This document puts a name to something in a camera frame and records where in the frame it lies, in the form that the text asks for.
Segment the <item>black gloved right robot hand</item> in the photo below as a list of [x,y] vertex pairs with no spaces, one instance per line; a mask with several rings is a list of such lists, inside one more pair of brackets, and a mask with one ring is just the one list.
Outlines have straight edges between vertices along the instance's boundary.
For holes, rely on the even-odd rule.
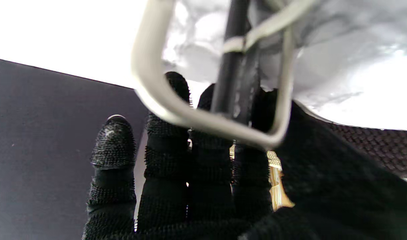
[[98,133],[83,240],[407,240],[407,131],[348,127],[292,105],[281,146],[292,207],[274,211],[265,151],[150,113],[134,229],[135,142],[123,116]]

